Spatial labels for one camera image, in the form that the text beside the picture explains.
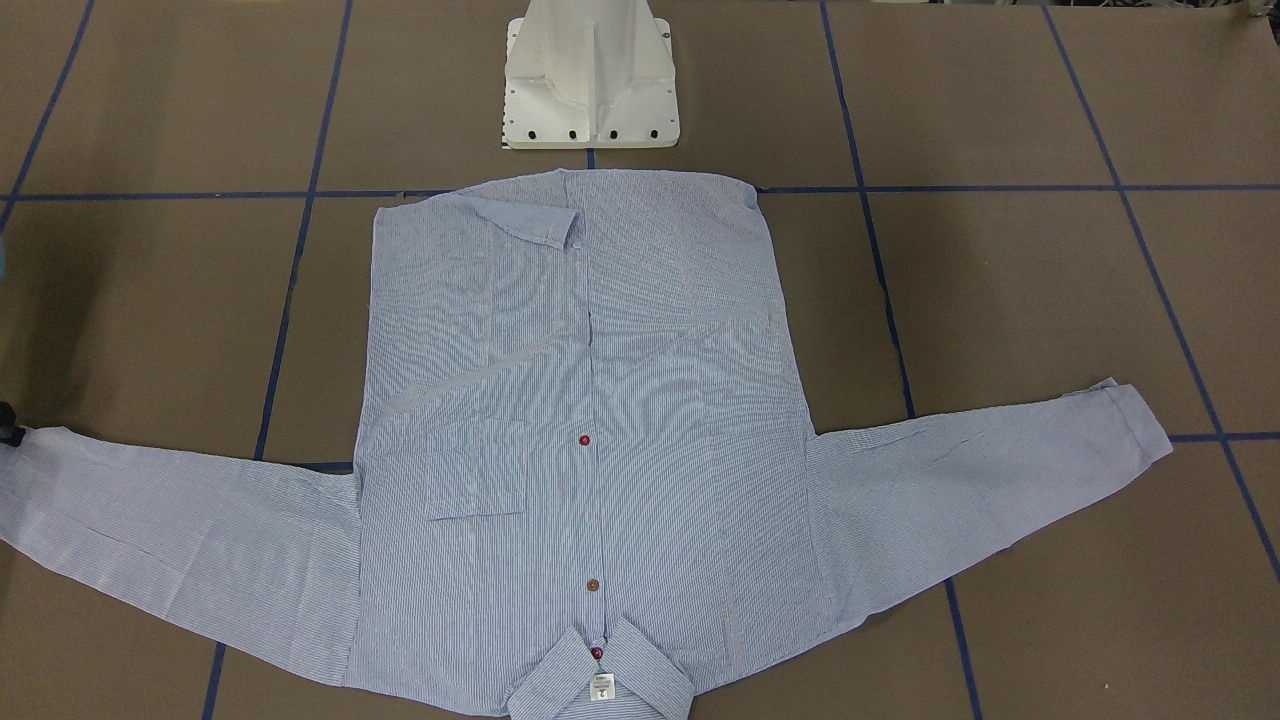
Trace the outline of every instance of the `size label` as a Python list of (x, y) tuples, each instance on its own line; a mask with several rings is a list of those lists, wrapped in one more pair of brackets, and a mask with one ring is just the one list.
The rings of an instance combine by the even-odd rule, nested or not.
[(613, 673), (591, 675), (591, 700), (613, 700)]

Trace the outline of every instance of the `tiled surface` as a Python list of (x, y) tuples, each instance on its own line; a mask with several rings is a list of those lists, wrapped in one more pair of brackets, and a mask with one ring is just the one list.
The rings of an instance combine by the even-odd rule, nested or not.
[(1275, 717), (1270, 570), (1221, 450), (1179, 447), (956, 579), (983, 708), (1028, 720)]
[[(36, 425), (242, 457), (269, 405), (264, 457), (340, 468), (370, 222), (412, 201), (375, 191), (590, 161), (498, 147), (502, 29), (525, 6), (358, 0), (343, 36), (339, 1), (97, 0), (20, 192), (291, 195), (6, 197), (0, 397)], [(694, 716), (964, 719), (974, 697), (988, 719), (1280, 716), (1277, 570), (1240, 491), (1275, 537), (1280, 439), (1231, 442), (1239, 477), (1215, 442), (1219, 429), (1280, 438), (1280, 186), (1126, 195), (1215, 427), (1044, 14), (832, 3), (833, 58), (817, 3), (653, 6), (672, 22), (682, 142), (595, 164), (791, 188), (760, 208), (819, 430), (906, 416), (879, 261), (919, 413), (1114, 374), (1183, 436), (1132, 488), (956, 580), (972, 665), (934, 588), (698, 698)], [(83, 9), (0, 4), (4, 192)], [(1052, 18), (1123, 182), (1280, 182), (1280, 55), (1261, 22), (1233, 9)], [(992, 183), (1057, 190), (969, 187)], [(1101, 190), (1061, 187), (1074, 184)], [(0, 552), (0, 717), (449, 716), (236, 650), (206, 705), (212, 648)]]
[(1234, 432), (1280, 428), (1276, 195), (1133, 195), (1204, 383), (1222, 423)]

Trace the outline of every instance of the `light blue shirt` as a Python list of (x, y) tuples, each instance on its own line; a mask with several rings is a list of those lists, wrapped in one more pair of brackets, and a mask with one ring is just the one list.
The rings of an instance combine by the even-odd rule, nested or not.
[(1110, 380), (817, 436), (755, 192), (705, 174), (380, 210), (367, 352), (353, 474), (35, 430), (0, 537), (321, 683), (681, 720), (1171, 450)]

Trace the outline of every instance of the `striped shirt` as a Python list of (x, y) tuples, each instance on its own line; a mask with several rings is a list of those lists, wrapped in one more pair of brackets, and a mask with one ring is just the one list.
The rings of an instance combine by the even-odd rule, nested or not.
[(352, 474), (47, 428), (0, 537), (321, 683), (681, 720), (1170, 450), (1111, 380), (815, 434), (754, 190), (559, 170), (378, 213)]

